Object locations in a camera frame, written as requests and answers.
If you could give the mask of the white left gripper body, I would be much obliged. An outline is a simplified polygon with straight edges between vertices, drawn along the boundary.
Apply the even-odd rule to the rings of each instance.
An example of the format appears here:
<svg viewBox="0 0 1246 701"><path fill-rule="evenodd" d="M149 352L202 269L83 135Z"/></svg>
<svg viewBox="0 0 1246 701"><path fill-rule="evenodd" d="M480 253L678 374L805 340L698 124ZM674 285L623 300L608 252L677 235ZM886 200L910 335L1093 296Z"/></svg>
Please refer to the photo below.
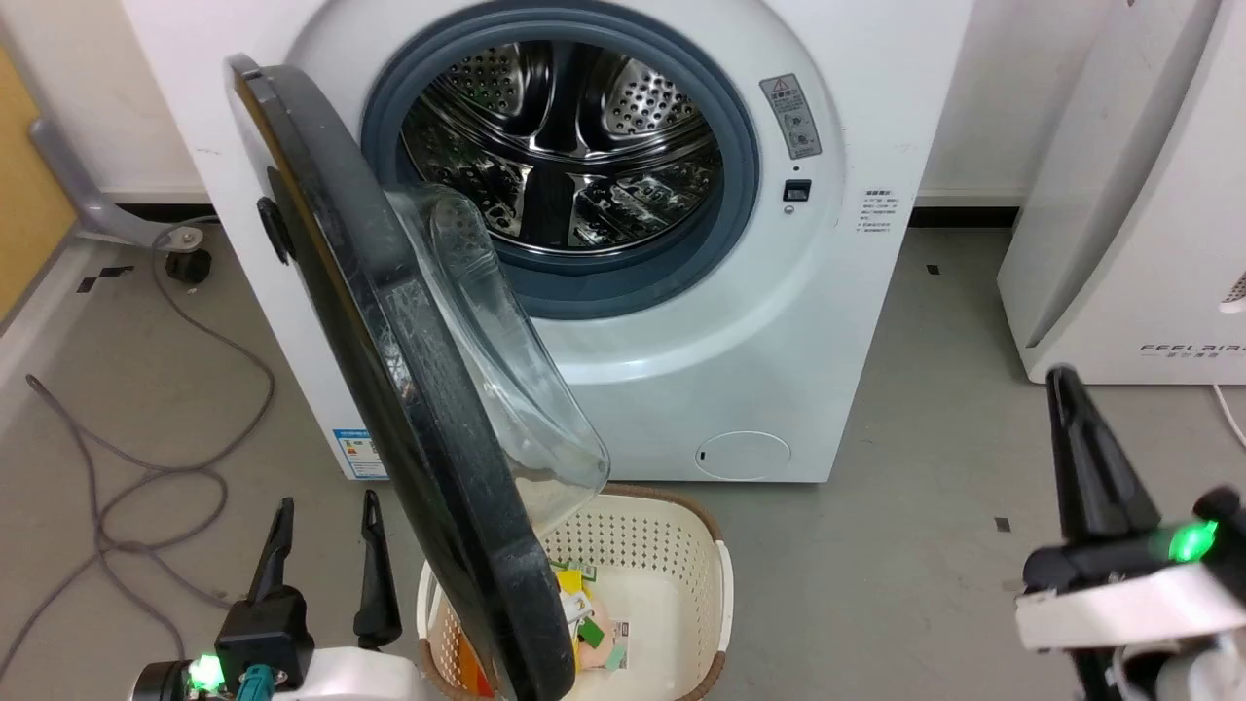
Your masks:
<svg viewBox="0 0 1246 701"><path fill-rule="evenodd" d="M430 701L421 675L407 657L363 647L312 652L302 686L277 689L277 669L254 666L226 679L219 657L147 665L130 701Z"/></svg>

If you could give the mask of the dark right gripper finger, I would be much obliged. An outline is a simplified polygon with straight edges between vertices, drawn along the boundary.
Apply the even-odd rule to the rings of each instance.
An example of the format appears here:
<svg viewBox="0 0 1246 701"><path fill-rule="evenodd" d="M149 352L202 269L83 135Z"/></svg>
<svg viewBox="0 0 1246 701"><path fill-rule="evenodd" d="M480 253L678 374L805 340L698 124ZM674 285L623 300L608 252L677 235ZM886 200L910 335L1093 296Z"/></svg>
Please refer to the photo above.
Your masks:
<svg viewBox="0 0 1246 701"><path fill-rule="evenodd" d="M1028 591L1099 586L1200 560L1200 523L1165 527L1148 488L1072 365L1045 374L1063 540L1022 569Z"/></svg>

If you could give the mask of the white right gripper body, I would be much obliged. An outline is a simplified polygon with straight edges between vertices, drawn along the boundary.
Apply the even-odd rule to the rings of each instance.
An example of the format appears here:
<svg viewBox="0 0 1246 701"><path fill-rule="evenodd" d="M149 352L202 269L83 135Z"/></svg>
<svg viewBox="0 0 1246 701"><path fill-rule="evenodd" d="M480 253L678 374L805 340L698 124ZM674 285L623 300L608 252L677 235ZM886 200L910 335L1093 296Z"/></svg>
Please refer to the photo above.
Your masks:
<svg viewBox="0 0 1246 701"><path fill-rule="evenodd" d="M1040 547L1023 567L1015 633L1028 649L1116 647L1246 629L1246 502L1219 487L1192 519Z"/></svg>

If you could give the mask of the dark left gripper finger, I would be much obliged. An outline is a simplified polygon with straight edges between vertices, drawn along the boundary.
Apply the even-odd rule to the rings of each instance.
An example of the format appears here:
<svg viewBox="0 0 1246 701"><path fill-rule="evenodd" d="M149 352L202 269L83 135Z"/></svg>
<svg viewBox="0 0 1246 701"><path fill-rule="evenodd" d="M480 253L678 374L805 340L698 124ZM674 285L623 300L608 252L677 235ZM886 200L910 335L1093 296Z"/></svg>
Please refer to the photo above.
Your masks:
<svg viewBox="0 0 1246 701"><path fill-rule="evenodd" d="M359 647L380 649L396 642L402 635L402 618L396 584L392 581L383 508L374 491L364 493L361 538L365 555L354 634Z"/></svg>
<svg viewBox="0 0 1246 701"><path fill-rule="evenodd" d="M231 606L216 639L226 684L240 684L245 670L265 665L277 684L305 684L314 639L307 625L307 598L284 581L292 552L295 504L282 498L245 596Z"/></svg>

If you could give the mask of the black round washer door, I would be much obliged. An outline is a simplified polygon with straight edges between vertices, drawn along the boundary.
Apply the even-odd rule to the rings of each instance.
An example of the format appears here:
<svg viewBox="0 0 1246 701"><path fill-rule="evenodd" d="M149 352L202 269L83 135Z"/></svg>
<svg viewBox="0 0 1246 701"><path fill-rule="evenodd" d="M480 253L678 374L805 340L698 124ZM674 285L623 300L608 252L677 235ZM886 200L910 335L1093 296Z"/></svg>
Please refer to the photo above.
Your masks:
<svg viewBox="0 0 1246 701"><path fill-rule="evenodd" d="M245 54L227 65L267 178L264 230L307 288L464 635L503 701L564 701L572 624L542 538L604 489L604 441L467 195L383 186L312 77Z"/></svg>

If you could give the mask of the white front-load washing machine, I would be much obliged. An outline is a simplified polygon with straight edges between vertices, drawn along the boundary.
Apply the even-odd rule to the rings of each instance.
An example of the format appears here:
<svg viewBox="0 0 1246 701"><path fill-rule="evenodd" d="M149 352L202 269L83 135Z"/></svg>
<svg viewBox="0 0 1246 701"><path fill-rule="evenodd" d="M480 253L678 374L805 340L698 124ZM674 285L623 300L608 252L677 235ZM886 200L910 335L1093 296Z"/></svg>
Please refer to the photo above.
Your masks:
<svg viewBox="0 0 1246 701"><path fill-rule="evenodd" d="M240 138L227 61L245 54L258 65L302 70L363 154L364 110L392 54L437 19L495 1L121 0L344 478L331 431L365 425L307 288L277 256L260 220L267 178ZM787 469L761 482L824 483L976 0L596 1L677 27L738 88L761 157L751 222L710 275L660 305L569 320L525 310L604 440L614 479L721 482L701 473L697 449L713 436L750 430L791 448ZM805 91L822 154L787 156L759 87L784 73L795 73ZM807 203L782 203L787 179L812 182ZM900 198L887 235L858 234L868 188Z"/></svg>

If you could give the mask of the grey rubber door gasket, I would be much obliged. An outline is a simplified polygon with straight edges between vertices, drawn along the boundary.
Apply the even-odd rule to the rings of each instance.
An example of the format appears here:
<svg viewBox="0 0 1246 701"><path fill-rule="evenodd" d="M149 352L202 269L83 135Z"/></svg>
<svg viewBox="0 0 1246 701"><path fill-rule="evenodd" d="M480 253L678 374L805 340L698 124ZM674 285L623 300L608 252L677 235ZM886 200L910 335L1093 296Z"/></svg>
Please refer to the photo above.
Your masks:
<svg viewBox="0 0 1246 701"><path fill-rule="evenodd" d="M527 311L551 319L635 314L689 291L710 275L751 222L761 157L751 116L728 75L705 49L668 22L596 0L497 0L437 19L388 60L368 98L363 154L383 186L437 183L414 172L402 146L404 120L459 55L527 40L573 41L632 55L672 76L711 126L721 179L705 210L672 239L609 256L545 256L490 243Z"/></svg>

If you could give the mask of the orange red toy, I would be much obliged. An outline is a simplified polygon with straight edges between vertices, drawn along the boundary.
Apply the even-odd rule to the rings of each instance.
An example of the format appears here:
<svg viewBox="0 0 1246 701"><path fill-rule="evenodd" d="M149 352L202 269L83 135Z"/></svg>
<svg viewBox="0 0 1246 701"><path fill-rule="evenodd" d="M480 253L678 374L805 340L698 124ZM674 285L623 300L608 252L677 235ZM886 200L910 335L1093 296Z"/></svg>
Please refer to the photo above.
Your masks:
<svg viewBox="0 0 1246 701"><path fill-rule="evenodd" d="M493 699L493 689L488 684L472 644L464 633L456 639L456 664L459 664L459 684L464 692L478 699Z"/></svg>

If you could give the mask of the blue energy label sticker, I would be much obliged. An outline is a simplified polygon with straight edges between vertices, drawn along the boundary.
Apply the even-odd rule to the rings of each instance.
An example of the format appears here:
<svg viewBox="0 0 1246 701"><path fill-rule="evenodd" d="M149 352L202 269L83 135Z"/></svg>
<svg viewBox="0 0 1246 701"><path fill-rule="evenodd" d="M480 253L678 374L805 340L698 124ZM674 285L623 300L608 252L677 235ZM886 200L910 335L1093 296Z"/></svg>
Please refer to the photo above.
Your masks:
<svg viewBox="0 0 1246 701"><path fill-rule="evenodd" d="M333 430L343 473L354 482L384 482L388 473L368 430Z"/></svg>

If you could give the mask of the white air purifier appliance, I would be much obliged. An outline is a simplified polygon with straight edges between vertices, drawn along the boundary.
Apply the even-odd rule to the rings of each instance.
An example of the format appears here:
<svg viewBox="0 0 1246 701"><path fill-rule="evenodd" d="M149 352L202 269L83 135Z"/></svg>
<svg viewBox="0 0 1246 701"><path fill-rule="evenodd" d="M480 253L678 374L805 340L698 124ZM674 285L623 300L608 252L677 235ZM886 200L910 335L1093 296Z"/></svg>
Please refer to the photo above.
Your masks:
<svg viewBox="0 0 1246 701"><path fill-rule="evenodd" d="M1116 0L997 276L1025 379L1246 386L1246 0Z"/></svg>

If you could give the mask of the cream perforated laundry basket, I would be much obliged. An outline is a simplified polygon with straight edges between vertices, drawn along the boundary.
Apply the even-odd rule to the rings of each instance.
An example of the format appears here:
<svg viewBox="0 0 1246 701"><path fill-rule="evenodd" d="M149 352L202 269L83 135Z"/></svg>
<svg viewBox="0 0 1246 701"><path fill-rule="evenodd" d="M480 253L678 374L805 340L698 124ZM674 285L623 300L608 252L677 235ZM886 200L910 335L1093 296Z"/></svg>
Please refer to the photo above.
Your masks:
<svg viewBox="0 0 1246 701"><path fill-rule="evenodd" d="M540 534L508 488L455 497L411 522L424 547L419 665L445 701L705 701L719 682L733 564L716 520L695 501L611 484ZM606 608L629 624L625 670L574 670L552 560L598 569ZM459 633L493 699L459 684Z"/></svg>

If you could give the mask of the small white text label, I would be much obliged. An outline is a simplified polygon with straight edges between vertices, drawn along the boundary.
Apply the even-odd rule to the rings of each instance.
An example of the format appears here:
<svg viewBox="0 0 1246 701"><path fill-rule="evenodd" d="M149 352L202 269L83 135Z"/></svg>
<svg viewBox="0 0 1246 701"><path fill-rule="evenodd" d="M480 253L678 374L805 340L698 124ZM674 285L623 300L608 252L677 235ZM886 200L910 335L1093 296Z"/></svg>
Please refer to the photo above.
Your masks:
<svg viewBox="0 0 1246 701"><path fill-rule="evenodd" d="M900 198L891 188L863 191L856 232L861 235L887 235L898 218Z"/></svg>

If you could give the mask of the round white filter cover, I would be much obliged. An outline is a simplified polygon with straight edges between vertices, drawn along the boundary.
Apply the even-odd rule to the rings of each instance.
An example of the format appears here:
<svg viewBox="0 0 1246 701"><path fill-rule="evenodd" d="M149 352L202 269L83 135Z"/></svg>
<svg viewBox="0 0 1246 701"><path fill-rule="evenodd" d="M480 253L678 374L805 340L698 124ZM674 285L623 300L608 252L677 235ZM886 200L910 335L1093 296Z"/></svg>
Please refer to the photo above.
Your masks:
<svg viewBox="0 0 1246 701"><path fill-rule="evenodd" d="M761 482L787 469L791 448L779 436L763 431L729 431L713 436L697 449L701 473L721 482Z"/></svg>

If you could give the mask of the black caster wheel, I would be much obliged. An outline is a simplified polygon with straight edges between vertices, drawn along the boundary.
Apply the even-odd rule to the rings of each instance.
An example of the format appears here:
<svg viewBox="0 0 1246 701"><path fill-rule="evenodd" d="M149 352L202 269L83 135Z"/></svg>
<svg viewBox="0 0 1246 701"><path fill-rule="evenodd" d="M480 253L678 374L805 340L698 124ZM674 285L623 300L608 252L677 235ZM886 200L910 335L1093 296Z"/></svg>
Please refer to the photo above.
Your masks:
<svg viewBox="0 0 1246 701"><path fill-rule="evenodd" d="M212 271L212 253L206 249L201 227L177 227L161 244L164 275L186 285L204 283Z"/></svg>

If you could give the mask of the grey metal furniture leg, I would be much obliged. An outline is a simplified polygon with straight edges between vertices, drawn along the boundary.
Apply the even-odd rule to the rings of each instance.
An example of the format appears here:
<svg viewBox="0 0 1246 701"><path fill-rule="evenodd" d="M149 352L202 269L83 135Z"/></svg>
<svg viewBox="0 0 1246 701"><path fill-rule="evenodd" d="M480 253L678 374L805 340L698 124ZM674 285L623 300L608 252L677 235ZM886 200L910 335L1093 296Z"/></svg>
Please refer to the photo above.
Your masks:
<svg viewBox="0 0 1246 701"><path fill-rule="evenodd" d="M157 243L168 225L135 215L108 200L54 120L36 117L27 128L27 138L74 208L76 220L71 234L85 240L141 248Z"/></svg>

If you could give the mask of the grey warning sticker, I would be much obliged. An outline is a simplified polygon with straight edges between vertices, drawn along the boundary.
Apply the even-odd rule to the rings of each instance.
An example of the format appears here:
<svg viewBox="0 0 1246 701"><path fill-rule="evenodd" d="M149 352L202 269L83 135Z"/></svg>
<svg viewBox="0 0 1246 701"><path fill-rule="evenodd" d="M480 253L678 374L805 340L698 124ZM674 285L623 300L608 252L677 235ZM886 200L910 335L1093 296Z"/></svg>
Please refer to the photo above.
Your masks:
<svg viewBox="0 0 1246 701"><path fill-rule="evenodd" d="M822 154L824 146L816 129L816 120L796 75L768 77L760 81L759 87L775 115L787 156L792 161L801 161Z"/></svg>

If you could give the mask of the stainless steel washer drum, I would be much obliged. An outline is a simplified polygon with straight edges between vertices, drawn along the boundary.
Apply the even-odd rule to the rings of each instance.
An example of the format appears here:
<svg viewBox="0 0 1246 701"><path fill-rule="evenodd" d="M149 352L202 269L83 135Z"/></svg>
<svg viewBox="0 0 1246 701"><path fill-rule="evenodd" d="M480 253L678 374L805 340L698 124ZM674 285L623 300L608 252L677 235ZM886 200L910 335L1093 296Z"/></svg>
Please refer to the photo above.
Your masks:
<svg viewBox="0 0 1246 701"><path fill-rule="evenodd" d="M719 142L680 83L573 41L459 55L419 93L402 146L419 177L467 195L495 240L545 256L672 239L721 179Z"/></svg>

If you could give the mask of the yellow wooden panel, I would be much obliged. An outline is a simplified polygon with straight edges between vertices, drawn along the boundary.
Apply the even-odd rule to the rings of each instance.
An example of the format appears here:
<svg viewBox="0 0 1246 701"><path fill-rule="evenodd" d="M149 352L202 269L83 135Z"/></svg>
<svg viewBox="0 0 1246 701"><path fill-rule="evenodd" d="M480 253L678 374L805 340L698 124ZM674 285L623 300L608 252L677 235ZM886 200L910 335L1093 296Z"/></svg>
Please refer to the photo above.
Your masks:
<svg viewBox="0 0 1246 701"><path fill-rule="evenodd" d="M40 110L0 44L0 327L25 303L76 219L30 128Z"/></svg>

